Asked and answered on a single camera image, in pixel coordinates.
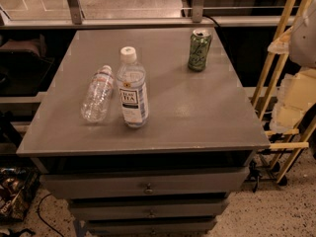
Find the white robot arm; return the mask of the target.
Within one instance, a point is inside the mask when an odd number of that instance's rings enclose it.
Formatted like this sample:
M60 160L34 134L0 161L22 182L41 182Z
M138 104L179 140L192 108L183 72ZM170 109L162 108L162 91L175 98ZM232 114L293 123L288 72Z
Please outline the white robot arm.
M272 111L270 130L284 133L316 104L316 0L269 45L268 51L288 54L289 60L299 66L296 72L284 75Z

